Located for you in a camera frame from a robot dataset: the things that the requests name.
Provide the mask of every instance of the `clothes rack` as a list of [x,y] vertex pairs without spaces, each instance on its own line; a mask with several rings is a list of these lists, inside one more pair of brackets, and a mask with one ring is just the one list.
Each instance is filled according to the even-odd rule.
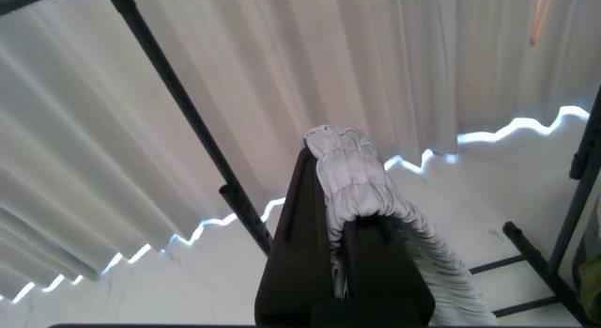
[[[40,0],[0,0],[0,16],[34,4],[37,1]],[[217,142],[208,130],[207,125],[194,107],[190,96],[177,78],[175,71],[164,55],[159,43],[155,40],[150,29],[146,25],[144,18],[136,7],[135,1],[111,0],[111,2],[140,43],[140,46],[146,53],[146,56],[157,73],[160,75],[182,114],[190,123],[194,133],[225,179],[226,185],[220,188],[219,193],[244,224],[257,245],[266,255],[268,255],[270,252],[271,235],[239,183],[236,174],[223,156]],[[601,108],[599,107],[601,104],[600,100],[601,89],[595,98],[593,110],[578,147],[578,152],[575,154],[572,162],[570,178],[579,180],[579,183],[563,221],[550,259],[548,261],[545,260],[541,253],[526,238],[522,230],[512,222],[508,222],[504,225],[503,232],[512,241],[520,254],[515,257],[505,258],[471,269],[472,273],[483,273],[526,260],[554,293],[554,296],[551,297],[497,310],[494,313],[498,317],[519,313],[544,305],[561,303],[582,325],[594,325],[586,317],[582,307],[578,303],[575,292],[572,291],[559,277],[558,270],[601,168],[601,151],[599,146],[597,146],[599,143],[599,136],[601,136],[599,134],[601,126],[601,111],[599,111],[599,108]]]

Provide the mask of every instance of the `orange string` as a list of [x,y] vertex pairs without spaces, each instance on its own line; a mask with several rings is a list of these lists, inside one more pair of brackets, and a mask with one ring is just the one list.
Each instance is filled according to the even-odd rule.
[[541,34],[541,30],[543,29],[543,25],[545,24],[545,19],[547,18],[548,8],[551,6],[552,0],[547,0],[545,2],[545,7],[543,8],[543,13],[541,14],[541,6],[543,5],[543,0],[536,0],[536,11],[534,12],[534,22],[532,24],[532,32],[530,34],[530,45],[536,45],[536,41]]

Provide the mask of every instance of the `white cloth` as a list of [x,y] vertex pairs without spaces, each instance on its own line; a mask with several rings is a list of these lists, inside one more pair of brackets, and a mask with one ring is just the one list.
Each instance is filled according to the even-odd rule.
[[[436,300],[431,324],[491,325],[495,316],[471,274],[437,230],[398,192],[384,170],[370,139],[359,131],[320,126],[304,135],[305,145],[317,157],[317,176],[324,191],[329,237],[333,250],[340,246],[346,221],[374,213],[399,218],[408,251]],[[337,267],[336,255],[332,255]],[[337,296],[341,270],[335,273]]]

